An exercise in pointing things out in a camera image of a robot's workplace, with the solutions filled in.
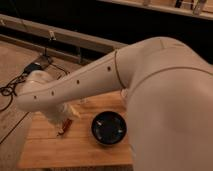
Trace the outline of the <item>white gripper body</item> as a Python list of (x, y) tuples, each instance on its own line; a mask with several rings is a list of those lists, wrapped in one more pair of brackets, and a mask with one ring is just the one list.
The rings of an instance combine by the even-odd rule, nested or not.
[(55, 128), (62, 128), (67, 120), (76, 120), (80, 117), (79, 112), (68, 103), (44, 109), (43, 114)]

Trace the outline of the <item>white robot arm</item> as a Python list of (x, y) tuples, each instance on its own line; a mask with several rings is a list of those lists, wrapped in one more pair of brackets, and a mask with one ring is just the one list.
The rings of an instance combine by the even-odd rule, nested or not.
[(68, 101), (121, 89), (134, 171), (213, 171), (213, 65), (174, 38), (125, 46), (59, 80), (34, 71), (17, 103), (54, 118)]

